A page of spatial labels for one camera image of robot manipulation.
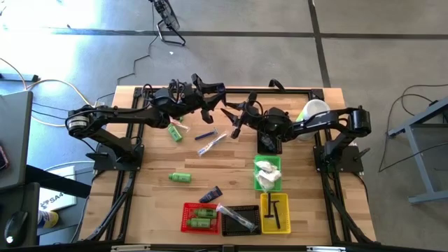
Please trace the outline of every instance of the gray floor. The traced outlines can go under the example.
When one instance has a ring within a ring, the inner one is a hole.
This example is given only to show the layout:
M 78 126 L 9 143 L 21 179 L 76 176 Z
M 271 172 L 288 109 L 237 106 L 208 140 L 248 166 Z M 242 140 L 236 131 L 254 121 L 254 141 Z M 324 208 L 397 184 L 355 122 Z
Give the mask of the gray floor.
M 16 32 L 0 31 L 0 55 L 22 72 L 73 83 L 93 102 L 115 90 L 117 77 L 132 73 L 134 59 L 146 54 L 153 37 L 45 35 L 42 34 L 45 30 L 38 33 L 36 28 L 70 24 L 72 28 L 84 29 L 151 30 L 151 5 L 146 0 L 60 2 L 41 1 L 37 6 L 11 4 L 0 17 L 0 23 Z M 321 32 L 325 33 L 448 32 L 445 11 L 448 2 L 443 0 L 314 2 Z M 172 5 L 183 31 L 313 31 L 306 0 L 173 0 Z M 36 32 L 35 37 L 29 36 L 30 30 Z M 189 36 L 186 39 L 185 48 L 159 40 L 154 42 L 151 58 L 139 61 L 136 75 L 123 79 L 120 84 L 166 84 L 171 78 L 187 81 L 192 73 L 198 73 L 204 81 L 222 81 L 226 85 L 266 86 L 269 79 L 277 78 L 285 86 L 323 87 L 313 38 Z M 448 40 L 325 38 L 323 50 L 331 86 L 343 89 L 347 106 L 362 104 L 372 116 L 373 133 L 357 142 L 362 148 L 372 149 L 363 162 L 378 240 L 389 245 L 446 250 L 448 201 L 417 206 L 407 201 L 408 196 L 424 192 L 414 161 L 408 160 L 380 174 L 377 170 L 392 102 L 410 85 L 447 82 Z M 0 83 L 0 94 L 21 89 L 20 83 Z M 448 87 L 434 87 L 416 88 L 411 92 L 441 99 L 446 97 L 447 90 Z M 44 83 L 34 89 L 34 94 L 34 101 L 42 104 L 65 109 L 83 105 L 72 90 L 58 83 Z M 422 111 L 428 105 L 414 97 L 406 98 L 405 103 L 413 112 Z M 64 116 L 58 111 L 35 108 Z M 409 115 L 396 105 L 391 127 L 407 118 Z M 69 137 L 65 129 L 33 122 L 31 131 L 35 135 L 29 148 L 31 165 L 49 167 L 87 159 L 84 154 L 88 148 Z M 390 141 L 386 164 L 410 153 L 407 140 L 398 137 Z M 445 171 L 440 173 L 441 178 L 445 177 Z M 59 242 L 57 238 L 45 240 Z

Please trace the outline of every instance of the black tray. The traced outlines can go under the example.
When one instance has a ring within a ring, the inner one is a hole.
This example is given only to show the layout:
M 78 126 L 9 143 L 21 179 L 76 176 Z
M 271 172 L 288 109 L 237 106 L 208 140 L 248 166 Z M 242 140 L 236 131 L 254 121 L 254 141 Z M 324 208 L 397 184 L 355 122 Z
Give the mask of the black tray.
M 257 225 L 257 228 L 251 232 L 247 227 L 239 224 L 236 220 L 229 216 L 221 215 L 223 236 L 240 236 L 240 235 L 261 235 L 260 223 L 260 207 L 259 206 L 227 206 L 229 209 L 236 211 L 243 217 Z

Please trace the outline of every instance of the green plastic bottle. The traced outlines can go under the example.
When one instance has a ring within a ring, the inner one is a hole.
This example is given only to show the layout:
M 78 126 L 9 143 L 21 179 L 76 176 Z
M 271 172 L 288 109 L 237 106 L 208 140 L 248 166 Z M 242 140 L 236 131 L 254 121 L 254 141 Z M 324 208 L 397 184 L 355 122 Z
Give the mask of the green plastic bottle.
M 210 228 L 210 219 L 191 218 L 190 220 L 187 220 L 187 226 L 192 228 Z
M 195 214 L 199 218 L 216 218 L 217 213 L 214 209 L 196 209 Z
M 168 125 L 168 132 L 171 134 L 171 136 L 173 137 L 173 139 L 176 142 L 182 140 L 181 133 L 179 133 L 179 131 L 176 129 L 176 127 L 174 125 L 172 125 L 171 123 Z
M 174 172 L 173 174 L 168 175 L 168 179 L 171 179 L 174 182 L 190 183 L 191 182 L 191 174 Z

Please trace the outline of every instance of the yellow basket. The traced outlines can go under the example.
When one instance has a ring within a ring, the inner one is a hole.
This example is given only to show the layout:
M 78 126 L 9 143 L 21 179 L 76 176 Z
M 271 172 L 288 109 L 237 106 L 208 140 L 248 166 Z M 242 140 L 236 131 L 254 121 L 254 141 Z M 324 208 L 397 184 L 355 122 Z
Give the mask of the yellow basket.
M 278 200 L 276 203 L 279 214 L 280 229 L 277 228 L 275 217 L 265 218 L 267 215 L 267 193 L 260 196 L 261 205 L 261 232 L 263 234 L 289 234 L 291 233 L 291 220 L 289 218 L 288 195 L 286 193 L 271 193 L 271 200 Z M 271 214 L 274 214 L 274 205 L 271 203 Z

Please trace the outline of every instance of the red basket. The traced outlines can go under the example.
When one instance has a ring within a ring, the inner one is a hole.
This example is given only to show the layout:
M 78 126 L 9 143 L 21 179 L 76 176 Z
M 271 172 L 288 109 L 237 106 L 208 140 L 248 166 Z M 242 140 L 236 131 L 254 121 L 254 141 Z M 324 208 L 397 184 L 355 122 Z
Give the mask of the red basket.
M 216 209 L 218 205 L 216 204 L 201 204 L 201 203 L 185 203 L 183 204 L 183 215 L 182 215 L 182 226 L 181 232 L 190 232 L 196 234 L 205 235 L 217 235 L 219 234 L 219 221 L 221 219 L 221 214 L 218 213 L 216 219 L 211 219 L 210 228 L 199 229 L 187 226 L 187 220 L 191 218 L 197 218 L 195 215 L 196 209 Z

